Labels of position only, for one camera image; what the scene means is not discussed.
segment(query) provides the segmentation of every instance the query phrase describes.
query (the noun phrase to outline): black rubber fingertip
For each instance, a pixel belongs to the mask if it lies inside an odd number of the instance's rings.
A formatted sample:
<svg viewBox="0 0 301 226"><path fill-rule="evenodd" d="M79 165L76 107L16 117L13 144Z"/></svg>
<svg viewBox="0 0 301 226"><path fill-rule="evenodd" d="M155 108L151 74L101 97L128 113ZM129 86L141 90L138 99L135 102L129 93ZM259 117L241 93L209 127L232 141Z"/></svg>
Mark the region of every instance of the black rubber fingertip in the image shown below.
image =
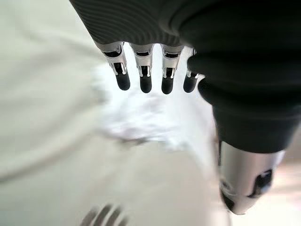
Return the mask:
<svg viewBox="0 0 301 226"><path fill-rule="evenodd" d="M197 84L197 79L195 77L185 77L183 84L183 89L186 93L191 93Z"/></svg>
<svg viewBox="0 0 301 226"><path fill-rule="evenodd" d="M162 78L162 92L164 94L170 94L171 91L173 90L173 86L174 86L174 79L171 78Z"/></svg>
<svg viewBox="0 0 301 226"><path fill-rule="evenodd" d="M143 93L149 93L151 91L151 76L140 77L140 88Z"/></svg>
<svg viewBox="0 0 301 226"><path fill-rule="evenodd" d="M128 73L116 75L116 80L117 80L117 84L121 90L128 90L131 86Z"/></svg>

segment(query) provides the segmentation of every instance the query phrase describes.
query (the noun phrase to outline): black rubber cover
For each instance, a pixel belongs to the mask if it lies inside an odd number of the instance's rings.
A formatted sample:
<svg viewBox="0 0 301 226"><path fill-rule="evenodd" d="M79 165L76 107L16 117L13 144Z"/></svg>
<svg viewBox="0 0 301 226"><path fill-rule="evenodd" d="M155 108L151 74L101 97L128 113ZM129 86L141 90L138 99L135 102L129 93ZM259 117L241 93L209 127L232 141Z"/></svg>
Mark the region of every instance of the black rubber cover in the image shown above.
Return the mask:
<svg viewBox="0 0 301 226"><path fill-rule="evenodd" d="M179 46L158 24L162 0L70 0L94 41Z"/></svg>
<svg viewBox="0 0 301 226"><path fill-rule="evenodd" d="M149 93L151 91L151 76L147 77L145 75L140 77L140 88L143 93Z"/></svg>
<svg viewBox="0 0 301 226"><path fill-rule="evenodd" d="M182 21L188 68L213 105L218 136L256 153L287 148L301 119L301 14L296 1L220 1Z"/></svg>
<svg viewBox="0 0 301 226"><path fill-rule="evenodd" d="M166 79L162 78L161 89L164 94L170 94L171 91L173 91L173 86L174 86L174 79L171 79L169 77L167 77Z"/></svg>
<svg viewBox="0 0 301 226"><path fill-rule="evenodd" d="M117 80L117 84L121 90L128 90L131 86L130 78L128 77L128 73L116 75L116 80Z"/></svg>
<svg viewBox="0 0 301 226"><path fill-rule="evenodd" d="M197 84L197 79L194 77L185 77L183 89L186 93L191 93Z"/></svg>

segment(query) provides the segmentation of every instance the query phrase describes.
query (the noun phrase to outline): white fabric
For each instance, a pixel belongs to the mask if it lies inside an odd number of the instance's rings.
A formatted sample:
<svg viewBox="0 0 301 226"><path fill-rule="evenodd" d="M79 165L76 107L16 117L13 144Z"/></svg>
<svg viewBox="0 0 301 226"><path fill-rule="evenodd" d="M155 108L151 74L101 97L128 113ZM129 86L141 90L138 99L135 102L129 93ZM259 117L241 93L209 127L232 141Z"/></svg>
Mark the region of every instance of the white fabric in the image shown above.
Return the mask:
<svg viewBox="0 0 301 226"><path fill-rule="evenodd" d="M135 57L128 43L124 45L131 88L122 91L108 65L99 66L94 73L93 87L104 91L105 104L99 128L104 133L123 140L162 141L168 150L179 150L185 141L179 125L168 114L167 98L161 91L162 51L153 49L152 90L143 93Z"/></svg>

